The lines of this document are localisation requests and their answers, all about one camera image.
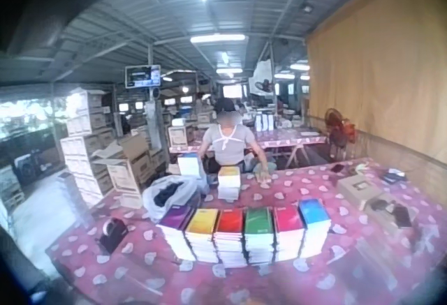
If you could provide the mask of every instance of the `floor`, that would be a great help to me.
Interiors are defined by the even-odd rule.
[[[13,212],[16,243],[22,252],[51,279],[59,277],[45,249],[75,222],[52,174],[25,189],[28,199]]]

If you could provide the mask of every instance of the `corrugated metal roof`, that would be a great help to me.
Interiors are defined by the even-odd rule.
[[[275,62],[287,66],[306,56],[301,37],[346,0],[102,0],[81,13],[51,48],[26,53],[26,59],[0,58],[0,82],[124,81],[124,67],[147,63],[147,45],[163,71],[192,69],[217,77],[224,67],[253,73],[271,38]],[[313,11],[306,13],[302,5]],[[214,33],[242,33],[233,43],[191,44],[189,38]]]

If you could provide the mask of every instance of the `wall fan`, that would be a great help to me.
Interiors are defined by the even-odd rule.
[[[349,119],[343,118],[342,114],[335,108],[330,108],[326,111],[324,121],[326,124],[330,149],[332,149],[332,145],[335,145],[337,154],[340,149],[343,149],[343,158],[345,159],[348,142],[356,142],[356,126],[352,124]]]

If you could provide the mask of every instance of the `pink tablecloth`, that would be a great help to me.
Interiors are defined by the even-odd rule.
[[[180,262],[144,209],[121,208],[118,193],[94,207],[96,226],[73,225],[47,250],[59,271],[73,285],[101,304],[137,299],[154,304],[392,304],[420,283],[446,249],[446,212],[410,183],[388,186],[377,177],[379,165],[367,172],[378,186],[417,210],[417,224],[432,231],[423,251],[412,255],[409,240],[392,238],[337,194],[337,175],[328,166],[279,171],[269,188],[243,175],[240,199],[231,204],[206,198],[206,207],[260,207],[322,199],[332,219],[323,252],[309,259],[264,267],[224,269],[222,265]],[[122,218],[129,234],[111,255],[102,255],[95,238],[109,216]],[[359,238],[377,238],[397,258],[396,281],[372,285],[354,249]]]
[[[302,136],[300,132],[308,131],[302,128],[278,128],[274,131],[256,132],[254,136],[261,148],[275,148],[275,147],[295,147],[303,146],[304,144],[324,143],[326,137],[320,136]],[[198,151],[202,144],[203,131],[196,132],[196,139],[187,147],[170,147],[169,152],[172,154],[182,154]]]

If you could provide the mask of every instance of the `white plastic bag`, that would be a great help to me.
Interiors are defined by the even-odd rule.
[[[160,191],[172,183],[179,182],[183,182],[183,184],[179,186],[175,193],[166,200],[165,205],[162,207],[156,206],[154,198],[160,193]],[[149,188],[144,190],[142,193],[142,204],[149,212],[151,220],[157,223],[161,218],[163,218],[171,206],[174,204],[185,205],[197,191],[198,185],[195,178],[177,175],[167,176],[157,179]]]

